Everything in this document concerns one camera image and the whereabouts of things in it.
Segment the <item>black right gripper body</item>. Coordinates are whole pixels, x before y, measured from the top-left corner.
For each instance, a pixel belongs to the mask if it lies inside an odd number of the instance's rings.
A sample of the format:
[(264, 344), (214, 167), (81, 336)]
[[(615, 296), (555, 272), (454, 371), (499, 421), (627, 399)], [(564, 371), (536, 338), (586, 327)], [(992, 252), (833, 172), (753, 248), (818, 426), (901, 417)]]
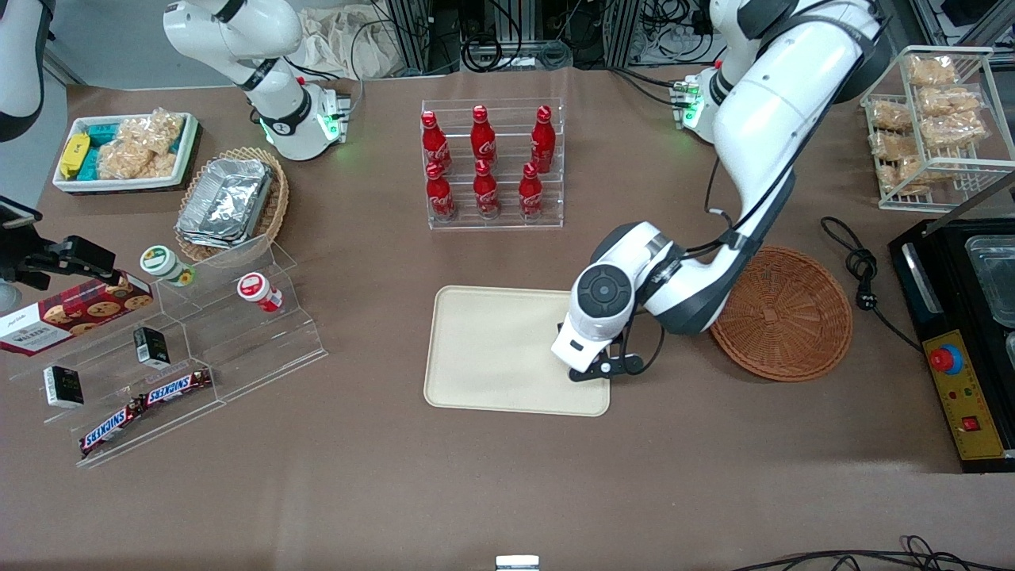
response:
[(3, 234), (1, 236), (1, 274), (5, 282), (22, 283), (37, 290), (47, 290), (56, 254), (56, 242), (37, 234)]

